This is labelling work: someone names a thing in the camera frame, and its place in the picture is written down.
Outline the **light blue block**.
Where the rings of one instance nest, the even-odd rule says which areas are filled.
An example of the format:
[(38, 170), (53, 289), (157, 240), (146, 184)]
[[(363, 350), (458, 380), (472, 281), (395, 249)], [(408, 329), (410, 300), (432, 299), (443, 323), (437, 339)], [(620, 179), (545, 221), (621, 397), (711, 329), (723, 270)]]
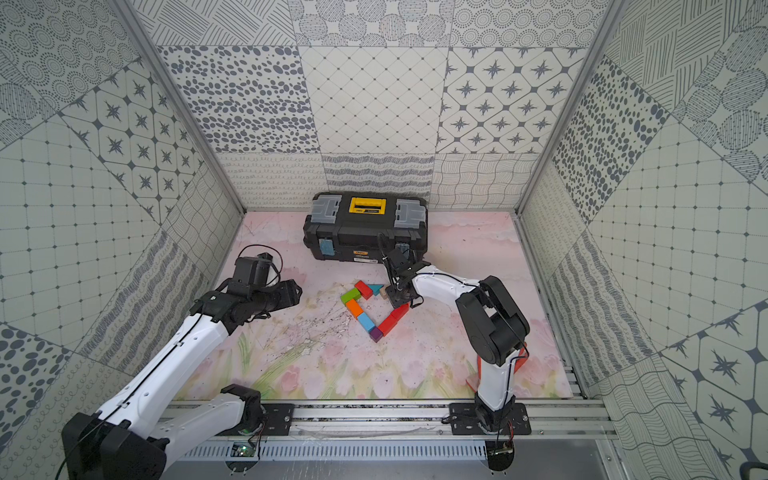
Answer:
[(376, 327), (375, 323), (365, 312), (360, 313), (357, 316), (357, 321), (365, 329), (366, 332), (371, 332)]

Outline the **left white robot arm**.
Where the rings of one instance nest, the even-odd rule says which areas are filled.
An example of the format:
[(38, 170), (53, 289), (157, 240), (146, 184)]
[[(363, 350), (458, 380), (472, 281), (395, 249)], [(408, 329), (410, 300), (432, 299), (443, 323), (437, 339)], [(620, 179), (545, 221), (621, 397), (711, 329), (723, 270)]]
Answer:
[(160, 417), (208, 355), (253, 319), (299, 304), (301, 287), (227, 285), (209, 291), (159, 353), (95, 413), (75, 414), (61, 438), (65, 458), (58, 475), (70, 479), (158, 479), (183, 455), (220, 433), (246, 436), (257, 452), (263, 435), (289, 416), (270, 412), (259, 391), (231, 384), (203, 405), (168, 422)]

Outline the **green rectangular block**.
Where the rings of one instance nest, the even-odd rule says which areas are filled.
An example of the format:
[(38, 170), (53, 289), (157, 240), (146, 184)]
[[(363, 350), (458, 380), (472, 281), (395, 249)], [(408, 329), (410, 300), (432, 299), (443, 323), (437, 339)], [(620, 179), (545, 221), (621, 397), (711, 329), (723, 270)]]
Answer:
[(357, 288), (352, 288), (346, 293), (344, 293), (340, 299), (343, 304), (348, 303), (349, 301), (356, 301), (361, 297), (361, 293)]

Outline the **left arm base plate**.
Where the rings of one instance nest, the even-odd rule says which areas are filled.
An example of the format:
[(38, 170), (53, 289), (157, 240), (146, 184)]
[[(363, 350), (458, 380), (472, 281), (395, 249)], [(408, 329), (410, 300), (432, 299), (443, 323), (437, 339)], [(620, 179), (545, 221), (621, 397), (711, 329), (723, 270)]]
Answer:
[(259, 410), (247, 407), (239, 424), (217, 436), (288, 436), (295, 407), (293, 403), (261, 403)]

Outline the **orange block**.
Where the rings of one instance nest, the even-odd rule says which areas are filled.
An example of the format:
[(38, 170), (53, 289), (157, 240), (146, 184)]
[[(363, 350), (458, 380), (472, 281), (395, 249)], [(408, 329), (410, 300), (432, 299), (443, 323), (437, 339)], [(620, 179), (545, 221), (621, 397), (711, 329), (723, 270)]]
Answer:
[(358, 304), (358, 302), (355, 299), (351, 299), (345, 303), (345, 306), (347, 310), (355, 317), (358, 318), (361, 314), (364, 313), (364, 310), (361, 308), (361, 306)]

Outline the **purple cube block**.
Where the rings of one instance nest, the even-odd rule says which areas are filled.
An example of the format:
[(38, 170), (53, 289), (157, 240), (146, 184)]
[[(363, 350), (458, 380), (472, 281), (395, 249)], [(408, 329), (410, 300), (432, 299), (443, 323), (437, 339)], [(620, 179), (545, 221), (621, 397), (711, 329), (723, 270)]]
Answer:
[(368, 335), (375, 343), (378, 343), (384, 337), (384, 334), (378, 327), (370, 329)]

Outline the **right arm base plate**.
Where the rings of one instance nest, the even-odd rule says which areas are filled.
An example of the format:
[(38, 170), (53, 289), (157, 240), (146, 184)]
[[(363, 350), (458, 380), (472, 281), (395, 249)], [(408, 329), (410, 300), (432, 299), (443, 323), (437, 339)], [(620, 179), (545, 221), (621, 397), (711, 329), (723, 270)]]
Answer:
[(441, 422), (454, 436), (530, 435), (532, 428), (526, 406), (512, 401), (502, 410), (491, 411), (480, 403), (450, 403), (448, 415)]

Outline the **dark red rectangular block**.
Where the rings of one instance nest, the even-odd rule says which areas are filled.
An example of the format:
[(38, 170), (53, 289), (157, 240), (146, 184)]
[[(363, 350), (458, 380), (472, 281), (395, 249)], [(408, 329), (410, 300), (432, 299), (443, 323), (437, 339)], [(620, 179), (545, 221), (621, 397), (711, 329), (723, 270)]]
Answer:
[(401, 305), (393, 310), (390, 316), (395, 320), (395, 322), (399, 322), (408, 313), (409, 309), (409, 304)]

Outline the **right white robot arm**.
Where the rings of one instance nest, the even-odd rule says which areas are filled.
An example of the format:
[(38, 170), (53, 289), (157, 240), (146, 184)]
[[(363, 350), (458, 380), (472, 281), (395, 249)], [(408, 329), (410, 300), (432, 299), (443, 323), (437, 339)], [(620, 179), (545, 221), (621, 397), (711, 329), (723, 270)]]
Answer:
[(516, 364), (528, 356), (530, 324), (501, 279), (466, 279), (395, 248), (382, 257), (395, 308), (420, 299), (454, 306), (471, 347), (480, 359), (476, 408), (489, 420), (509, 414), (515, 401)]

